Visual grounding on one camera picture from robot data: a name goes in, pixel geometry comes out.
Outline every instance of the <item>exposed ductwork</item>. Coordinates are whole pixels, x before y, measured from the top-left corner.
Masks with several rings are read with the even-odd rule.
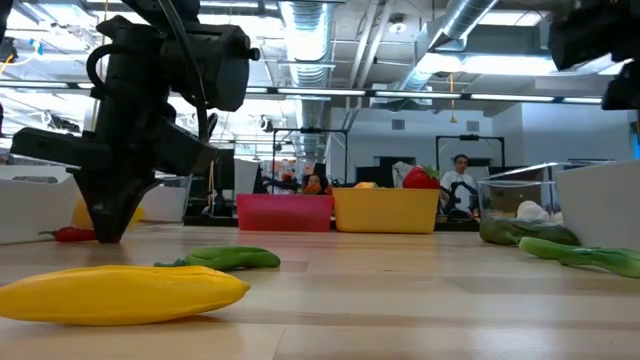
[[[330,69],[322,63],[329,56],[333,5],[319,2],[281,2],[280,12],[286,24],[287,57],[297,61],[289,67],[296,87],[326,87]],[[324,128],[324,101],[300,100],[296,115],[300,127]],[[317,138],[303,136],[305,155],[323,154]]]
[[[451,0],[446,13],[427,25],[419,39],[424,54],[405,78],[398,83],[397,90],[421,91],[431,76],[438,71],[439,55],[433,49],[459,41],[460,50],[466,45],[466,37],[499,0]]]

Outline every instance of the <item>red toy chili pepper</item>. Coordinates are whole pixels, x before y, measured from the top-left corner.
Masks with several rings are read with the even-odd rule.
[[[56,231],[41,231],[38,235],[49,234],[58,242],[80,242],[96,239],[93,229],[79,229],[73,226],[63,227]]]

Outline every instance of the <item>yellow object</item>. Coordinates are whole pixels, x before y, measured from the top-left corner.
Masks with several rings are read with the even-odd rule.
[[[333,189],[336,227],[345,232],[431,233],[440,191]]]
[[[354,186],[354,189],[375,189],[378,187],[378,184],[376,183],[367,183],[367,182],[361,182],[358,183],[358,185]]]
[[[135,325],[220,309],[249,284],[203,266],[110,265],[36,275],[0,287],[0,316],[68,325]]]
[[[133,213],[131,222],[129,222],[129,227],[135,226],[142,219],[144,219],[144,209],[138,207]],[[75,209],[73,209],[73,215],[71,216],[70,225],[81,229],[93,229],[93,222],[91,221],[91,217],[89,216],[87,204],[84,202],[84,199],[82,197],[78,199],[76,207]]]

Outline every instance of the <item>red bin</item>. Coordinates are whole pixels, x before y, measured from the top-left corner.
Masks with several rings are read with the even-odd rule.
[[[333,197],[238,194],[238,227],[248,231],[328,232]]]

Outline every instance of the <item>ceiling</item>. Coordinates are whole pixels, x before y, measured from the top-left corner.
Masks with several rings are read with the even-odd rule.
[[[233,1],[236,5],[238,2],[250,4],[248,0]],[[30,0],[29,3],[39,4],[40,7],[36,7],[36,10],[46,9],[48,14],[45,15],[49,16],[40,16],[41,21],[36,22],[34,20],[38,19],[34,19],[34,14],[38,15],[38,12],[29,11],[33,10],[33,5],[25,5],[26,3],[21,1],[15,2],[14,8],[17,10],[14,10],[9,17],[7,36],[16,38],[18,62],[25,60],[28,62],[21,66],[6,67],[0,79],[86,82],[85,59],[89,51],[103,41],[95,31],[95,25],[105,18],[104,10],[107,7],[105,2],[103,0],[89,2]],[[544,59],[545,56],[548,58],[548,53],[544,49],[543,36],[540,35],[541,29],[548,26],[543,18],[548,17],[552,11],[570,6],[571,3],[572,1],[560,0],[500,2],[469,35],[468,46],[461,56],[463,66],[454,70],[451,76],[444,74],[432,77],[427,86],[434,91],[453,89],[487,93],[599,96],[610,80],[610,76],[597,74],[602,69],[596,69],[590,73],[569,74],[572,76],[555,74],[553,73],[555,68],[551,69],[552,74],[544,76],[535,73],[533,75],[500,75],[496,72],[505,72],[510,65],[496,63],[497,60],[493,58],[484,59],[488,60],[484,63],[479,61],[483,59],[478,55],[487,57],[492,54],[506,54],[526,59],[522,58],[522,55],[533,54],[538,60],[542,58],[549,63],[550,60]],[[231,2],[203,1],[202,4],[203,9],[208,9],[201,11],[202,23],[240,25],[250,36],[252,45],[260,48],[262,59],[251,63],[250,85],[291,86],[289,67],[282,64],[282,61],[287,59],[287,48],[286,32],[280,19],[227,15],[236,13],[234,10],[236,7],[227,6],[232,5]],[[388,31],[389,23],[374,22],[372,33],[377,26],[385,28],[375,54],[376,61],[371,65],[371,70],[366,76],[365,87],[389,86],[407,74],[416,61],[415,44],[419,39],[422,25],[444,14],[446,5],[447,0],[396,0],[392,5],[392,17],[402,19],[401,22],[406,26],[406,29],[400,33]],[[277,4],[267,2],[267,6],[271,8],[276,7]],[[369,0],[349,0],[335,5],[329,59],[329,65],[332,66],[330,87],[346,87],[349,82],[360,40],[359,34],[362,31],[362,24],[365,23],[364,17],[369,6]],[[119,1],[110,0],[108,9],[111,10],[106,12],[106,18],[122,15],[133,22],[144,21],[135,13],[128,11],[128,8]],[[53,20],[64,28],[52,27]],[[40,54],[38,51],[34,52],[33,40],[39,41],[42,45]],[[478,60],[475,64],[471,64],[469,60],[473,56],[476,57],[474,61]],[[524,60],[519,64],[525,70],[532,68],[527,66]],[[332,106],[343,106],[344,102],[341,100],[333,99]],[[36,94],[0,87],[0,101],[4,105],[6,118],[3,132],[9,135],[24,126],[46,128],[47,123],[43,122],[42,117],[44,111],[55,113],[81,127],[91,122],[93,100],[86,95],[51,92]],[[195,131],[197,126],[193,118],[193,107],[178,97],[172,98],[171,104],[179,114],[178,123]],[[448,101],[434,101],[431,107],[434,111],[438,111],[449,106],[448,104]],[[461,102],[457,107],[485,110],[486,114],[486,110],[492,105],[490,102],[474,101]],[[219,125],[212,139],[268,141],[271,135],[265,134],[259,128],[259,121],[263,117],[272,119],[278,126],[297,127],[296,101],[284,98],[278,101],[246,100],[245,105],[238,112],[221,113]]]

